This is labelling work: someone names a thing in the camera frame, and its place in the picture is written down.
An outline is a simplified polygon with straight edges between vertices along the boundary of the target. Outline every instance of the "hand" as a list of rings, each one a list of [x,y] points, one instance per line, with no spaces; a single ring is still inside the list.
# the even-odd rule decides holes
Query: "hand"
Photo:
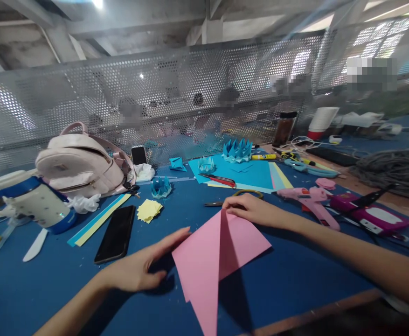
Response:
[[[294,216],[251,194],[226,198],[223,209],[226,209],[229,214],[247,219],[250,222],[280,229],[290,229]]]
[[[106,287],[127,292],[156,288],[167,276],[167,272],[159,271],[153,274],[149,273],[148,269],[153,262],[170,252],[173,246],[190,236],[189,230],[190,227],[180,229],[156,244],[116,261],[104,268],[97,276],[101,277]]]

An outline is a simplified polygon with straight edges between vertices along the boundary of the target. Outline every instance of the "table edge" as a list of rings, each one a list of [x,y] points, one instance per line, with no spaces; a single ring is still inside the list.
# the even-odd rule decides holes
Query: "table edge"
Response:
[[[255,329],[250,334],[241,334],[240,336],[244,335],[271,336],[296,327],[300,327],[304,324],[318,320],[322,317],[340,313],[347,309],[375,301],[381,297],[382,292],[377,288],[373,288],[361,292],[359,294],[350,296],[348,298],[342,299],[335,303],[330,303],[317,309],[310,310],[309,312],[306,312],[302,315],[296,315],[278,322],[274,322],[264,327]]]

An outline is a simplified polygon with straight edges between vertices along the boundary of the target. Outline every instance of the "backpack strap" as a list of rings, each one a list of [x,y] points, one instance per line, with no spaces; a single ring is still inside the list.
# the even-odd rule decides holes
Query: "backpack strap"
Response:
[[[60,135],[69,134],[69,132],[72,131],[76,127],[81,127],[82,128],[82,134],[83,135],[89,135],[88,134],[88,128],[81,121],[76,121],[75,123],[70,124],[69,126],[67,126],[65,129],[63,129],[61,131]]]
[[[122,172],[124,173],[124,175],[128,176],[130,171],[133,172],[134,177],[131,180],[131,184],[136,184],[136,171],[134,170],[133,162],[131,161],[130,157],[122,149],[114,145],[112,142],[109,142],[108,140],[105,140],[103,138],[99,138],[95,135],[89,134],[87,126],[81,121],[76,121],[68,125],[65,129],[61,131],[60,135],[68,134],[70,131],[72,131],[76,127],[81,127],[83,135],[87,135],[90,138],[97,141],[102,147],[105,148],[105,150],[108,147],[113,152],[112,158],[119,165],[119,167],[122,168]]]

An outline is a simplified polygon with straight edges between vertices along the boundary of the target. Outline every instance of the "pink glue gun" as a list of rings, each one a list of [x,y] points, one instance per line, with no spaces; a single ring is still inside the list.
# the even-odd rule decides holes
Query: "pink glue gun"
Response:
[[[327,194],[324,189],[317,187],[310,188],[310,190],[306,188],[290,188],[278,190],[277,194],[284,198],[292,198],[301,202],[303,205],[302,210],[313,212],[322,225],[336,231],[341,230],[335,218],[321,204],[322,201],[327,200]]]

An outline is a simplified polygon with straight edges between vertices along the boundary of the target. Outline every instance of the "blue scissors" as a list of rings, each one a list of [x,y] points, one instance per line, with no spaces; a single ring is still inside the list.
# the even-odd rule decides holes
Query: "blue scissors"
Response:
[[[292,159],[285,159],[284,163],[297,171],[308,172],[311,175],[327,178],[335,178],[339,175],[339,173],[336,171],[319,169],[314,166],[306,165],[305,163],[302,163],[300,161],[293,161]]]

